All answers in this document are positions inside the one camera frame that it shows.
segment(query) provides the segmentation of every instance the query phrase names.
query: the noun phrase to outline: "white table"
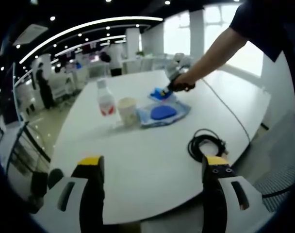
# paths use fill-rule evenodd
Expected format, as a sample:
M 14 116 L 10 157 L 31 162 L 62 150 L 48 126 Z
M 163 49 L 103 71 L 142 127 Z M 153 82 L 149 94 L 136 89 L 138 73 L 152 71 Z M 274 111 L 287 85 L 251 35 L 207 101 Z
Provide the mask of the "white table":
M 269 94 L 223 71 L 216 71 L 205 80 L 253 138 L 266 113 Z M 147 94 L 155 87 L 167 84 L 163 71 L 108 79 L 117 100 L 134 97 L 138 107 L 151 103 Z M 85 87 L 70 110 L 56 142 L 51 169 L 61 168 L 70 176 L 79 160 L 104 155 L 104 224 L 155 216 L 202 192 L 201 164 L 186 149 L 197 129 L 211 129 L 226 141 L 230 164 L 248 146 L 242 127 L 204 82 L 199 81 L 195 90 L 177 96 L 192 106 L 190 114 L 173 125 L 153 129 L 109 129 L 107 124 L 112 119 L 100 114 L 95 82 Z

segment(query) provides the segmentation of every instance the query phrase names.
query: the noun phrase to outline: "dark sleeve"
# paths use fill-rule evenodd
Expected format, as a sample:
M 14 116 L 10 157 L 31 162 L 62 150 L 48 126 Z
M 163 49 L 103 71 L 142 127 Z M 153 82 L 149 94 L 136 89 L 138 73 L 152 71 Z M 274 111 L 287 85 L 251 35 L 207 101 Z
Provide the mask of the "dark sleeve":
M 268 5 L 247 1 L 236 11 L 230 28 L 262 50 L 272 61 L 282 51 L 281 25 Z

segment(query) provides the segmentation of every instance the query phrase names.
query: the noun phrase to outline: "black shirt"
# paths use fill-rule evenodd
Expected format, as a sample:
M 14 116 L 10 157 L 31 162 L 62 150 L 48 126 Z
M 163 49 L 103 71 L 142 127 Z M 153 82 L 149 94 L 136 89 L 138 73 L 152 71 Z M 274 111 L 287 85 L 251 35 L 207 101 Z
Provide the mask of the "black shirt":
M 230 27 L 274 62 L 284 51 L 295 92 L 295 0 L 249 0 L 239 6 Z

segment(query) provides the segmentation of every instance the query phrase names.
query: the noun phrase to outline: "ceiling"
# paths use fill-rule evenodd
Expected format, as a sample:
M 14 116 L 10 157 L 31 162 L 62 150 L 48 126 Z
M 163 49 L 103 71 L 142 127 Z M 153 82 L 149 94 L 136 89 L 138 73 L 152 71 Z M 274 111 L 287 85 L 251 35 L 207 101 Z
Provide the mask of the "ceiling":
M 220 0 L 171 0 L 171 4 L 166 5 L 164 3 L 165 0 L 112 0 L 111 2 L 106 2 L 106 0 L 37 1 L 37 5 L 31 4 L 31 0 L 0 1 L 0 10 L 7 13 L 4 15 L 5 17 L 0 19 L 0 49 L 2 47 L 4 52 L 0 56 L 0 67 L 5 67 L 4 71 L 8 70 L 13 62 L 16 62 L 18 64 L 15 68 L 17 75 L 23 75 L 25 71 L 22 67 L 29 67 L 36 55 L 50 53 L 54 56 L 56 53 L 64 50 L 65 46 L 70 48 L 74 45 L 85 43 L 86 38 L 92 41 L 107 37 L 107 33 L 110 33 L 110 36 L 123 35 L 127 27 L 135 27 L 136 24 L 140 24 L 140 31 L 143 32 L 160 22 L 124 20 L 88 26 L 57 38 L 39 49 L 22 65 L 19 64 L 19 61 L 27 53 L 48 38 L 83 23 L 122 16 L 166 18 L 184 10 L 194 11 L 201 9 L 205 4 L 220 2 Z M 50 21 L 51 16 L 55 16 L 56 19 Z M 13 43 L 33 23 L 45 26 L 48 30 L 31 43 L 21 45 L 19 49 L 16 49 Z M 106 26 L 111 26 L 111 29 L 106 30 Z M 4 71 L 0 71 L 0 78 L 4 76 Z

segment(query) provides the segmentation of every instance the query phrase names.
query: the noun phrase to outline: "curved light strip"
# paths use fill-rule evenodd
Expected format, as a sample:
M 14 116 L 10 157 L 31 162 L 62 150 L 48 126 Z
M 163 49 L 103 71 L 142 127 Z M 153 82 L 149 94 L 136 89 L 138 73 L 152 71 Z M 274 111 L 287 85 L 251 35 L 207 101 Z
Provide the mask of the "curved light strip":
M 66 50 L 63 50 L 63 51 L 61 51 L 61 52 L 55 54 L 55 57 L 58 57 L 58 56 L 60 56 L 60 55 L 62 55 L 62 54 L 65 54 L 65 53 L 67 53 L 67 52 L 70 52 L 70 51 L 72 51 L 72 50 L 74 50 L 74 49 L 77 49 L 77 48 L 79 48 L 79 47 L 82 47 L 82 46 L 84 46 L 84 45 L 89 45 L 89 44 L 92 44 L 92 43 L 95 43 L 95 42 L 99 42 L 99 41 L 113 40 L 113 39 L 120 39 L 120 38 L 125 38 L 125 37 L 126 37 L 125 35 L 115 35 L 115 36 L 109 36 L 109 37 L 101 38 L 101 39 L 98 39 L 98 40 L 89 41 L 89 42 L 87 42 L 87 43 L 79 44 L 79 45 L 75 45 L 75 46 L 70 47 L 70 48 L 68 48 L 68 49 L 66 49 Z
M 58 34 L 52 36 L 51 38 L 47 39 L 43 43 L 41 43 L 38 46 L 36 46 L 33 50 L 31 50 L 23 59 L 21 59 L 21 61 L 19 63 L 20 64 L 24 63 L 30 56 L 32 56 L 32 54 L 34 54 L 36 51 L 38 51 L 40 48 L 42 48 L 43 46 L 47 45 L 51 41 L 59 38 L 60 36 L 63 36 L 65 34 L 67 34 L 67 33 L 70 33 L 72 31 L 75 31 L 77 29 L 81 29 L 81 28 L 88 27 L 88 26 L 91 26 L 91 25 L 95 25 L 95 24 L 99 24 L 99 23 L 112 22 L 112 21 L 119 21 L 119 20 L 153 20 L 153 21 L 163 21 L 162 18 L 158 18 L 158 17 L 124 16 L 124 17 L 104 18 L 104 19 L 99 19 L 99 20 L 95 20 L 95 21 L 92 21 L 92 22 L 84 23 L 84 24 L 75 26 L 73 28 L 69 28 L 69 29 L 67 29 L 67 30 L 65 30 L 65 31 L 63 31 L 61 33 L 58 33 Z

